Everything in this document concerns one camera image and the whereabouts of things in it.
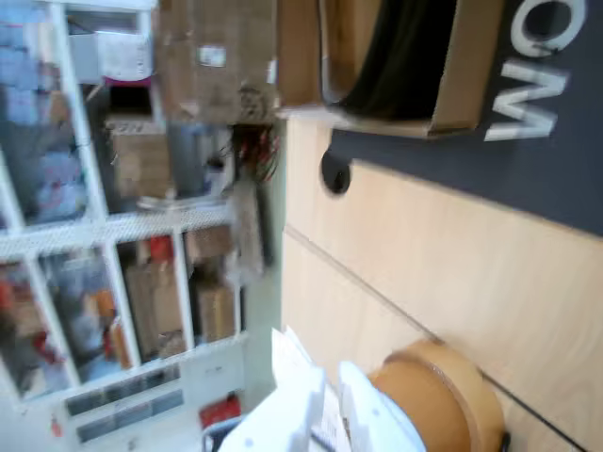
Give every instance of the wall sign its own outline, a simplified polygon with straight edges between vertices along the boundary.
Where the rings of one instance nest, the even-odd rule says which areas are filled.
[[[477,131],[335,131],[331,153],[603,236],[602,23],[599,0],[507,0]]]

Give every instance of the white lettering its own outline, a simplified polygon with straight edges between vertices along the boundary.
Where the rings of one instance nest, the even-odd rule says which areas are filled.
[[[501,75],[529,82],[534,86],[507,89],[496,97],[492,109],[520,122],[491,125],[485,140],[548,137],[555,127],[557,115],[536,106],[526,105],[525,102],[560,95],[565,89],[567,75],[545,71],[542,67],[519,60],[505,62]]]
[[[530,12],[545,3],[558,2],[570,9],[570,22],[565,30],[557,35],[542,40],[530,35],[526,29],[526,19]],[[511,42],[520,54],[526,57],[547,57],[553,51],[561,51],[578,35],[586,20],[586,0],[526,0],[521,4],[511,25]]]

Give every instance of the red object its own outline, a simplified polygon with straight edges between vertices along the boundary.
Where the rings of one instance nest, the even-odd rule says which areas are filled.
[[[239,417],[241,415],[241,404],[236,395],[229,395],[222,402],[209,405],[199,411],[199,418],[203,428],[208,428],[212,424]]]
[[[109,328],[105,328],[103,331],[103,351],[105,352],[105,359],[113,357],[114,351],[113,344],[111,343],[111,334]]]
[[[173,246],[171,237],[152,237],[147,240],[151,259],[156,262],[171,261],[173,259]]]
[[[53,435],[55,435],[55,438],[60,438],[61,436],[63,436],[63,428],[60,426],[58,420],[55,417],[53,417],[53,420],[50,424],[50,429],[53,431]]]
[[[35,334],[32,339],[32,345],[40,353],[40,356],[49,364],[62,363],[64,360],[60,358],[54,350],[46,346],[46,338],[48,333],[40,331]]]

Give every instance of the cardboard tray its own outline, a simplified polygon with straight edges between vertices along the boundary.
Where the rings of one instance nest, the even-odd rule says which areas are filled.
[[[277,0],[277,87],[281,113],[285,117],[326,121],[341,129],[405,137],[437,137],[474,129],[480,122],[503,4],[504,0],[458,0],[446,64],[430,118],[374,121],[325,108],[320,93],[317,5],[307,0]],[[368,18],[356,26],[359,42],[369,39],[366,30],[370,24]],[[357,48],[362,52],[366,46]]]

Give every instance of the letter m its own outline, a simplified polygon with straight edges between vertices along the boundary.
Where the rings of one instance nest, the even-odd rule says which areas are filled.
[[[565,89],[567,75],[543,71],[541,67],[534,67],[518,60],[508,60],[502,67],[501,75],[532,85],[507,89],[496,97],[492,109],[519,122],[492,124],[484,140],[548,137],[555,128],[557,115],[527,105],[527,101],[558,96]]]

